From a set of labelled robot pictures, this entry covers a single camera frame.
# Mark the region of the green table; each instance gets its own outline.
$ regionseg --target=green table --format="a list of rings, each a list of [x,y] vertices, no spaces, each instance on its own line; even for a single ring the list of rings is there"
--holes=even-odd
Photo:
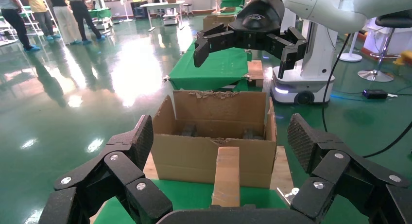
[[[112,17],[112,13],[109,8],[89,10],[89,13],[91,17],[97,17],[98,19]]]
[[[208,208],[212,203],[213,184],[198,184],[166,180],[153,180],[172,201],[173,210]],[[255,204],[256,208],[286,208],[274,190],[240,188],[240,205]],[[134,224],[117,201],[110,199],[95,224]]]
[[[247,91],[245,74],[248,73],[247,53],[244,49],[230,48],[209,54],[196,68],[193,61],[194,43],[169,74],[174,89],[216,90],[237,82],[235,91]]]
[[[244,5],[245,0],[221,0],[222,3],[220,7],[239,7],[239,5]]]

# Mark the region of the bar stool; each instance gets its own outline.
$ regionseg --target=bar stool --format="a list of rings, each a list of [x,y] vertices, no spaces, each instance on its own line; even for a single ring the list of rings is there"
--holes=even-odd
[[[375,24],[382,27],[389,27],[389,35],[385,39],[383,50],[378,54],[371,54],[372,56],[379,58],[378,68],[372,71],[362,70],[358,72],[359,77],[368,81],[375,82],[390,82],[393,77],[381,72],[383,59],[393,58],[393,56],[387,56],[389,43],[391,43],[392,36],[396,28],[410,28],[412,27],[412,9],[393,14],[382,15],[376,18]]]
[[[190,10],[190,7],[192,4],[183,4],[184,7],[186,7],[186,11],[183,13],[183,15],[187,15],[189,17],[189,14],[194,15],[193,12]]]

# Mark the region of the textured gripper pad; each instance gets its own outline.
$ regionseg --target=textured gripper pad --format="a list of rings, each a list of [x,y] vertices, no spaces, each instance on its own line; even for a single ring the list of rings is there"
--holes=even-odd
[[[136,125],[132,147],[136,150],[137,167],[143,171],[153,145],[153,125],[151,116],[142,116]]]
[[[288,144],[306,173],[310,172],[316,149],[314,129],[299,114],[293,114],[288,126]]]

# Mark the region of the white robot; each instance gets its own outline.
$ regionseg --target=white robot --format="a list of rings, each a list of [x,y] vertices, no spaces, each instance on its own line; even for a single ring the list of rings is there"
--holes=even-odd
[[[370,18],[412,8],[412,0],[282,1],[285,8],[310,22],[306,22],[302,32],[308,40],[304,59],[296,63],[295,69],[284,71],[283,78],[278,78],[279,67],[274,68],[272,93],[280,103],[322,103],[332,63],[336,59],[331,40],[336,41],[337,32],[354,33],[362,29]],[[290,24],[288,18],[294,21],[293,16],[287,15],[285,11],[282,29]],[[328,87],[326,102],[330,99],[334,79],[332,77]]]

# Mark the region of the white pants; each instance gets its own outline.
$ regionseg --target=white pants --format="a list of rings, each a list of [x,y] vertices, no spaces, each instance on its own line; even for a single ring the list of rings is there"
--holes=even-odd
[[[53,7],[56,14],[57,21],[59,23],[59,30],[62,34],[63,41],[68,44],[76,40],[82,41],[80,36],[79,27],[76,19],[74,19],[73,13],[68,6],[56,6]]]

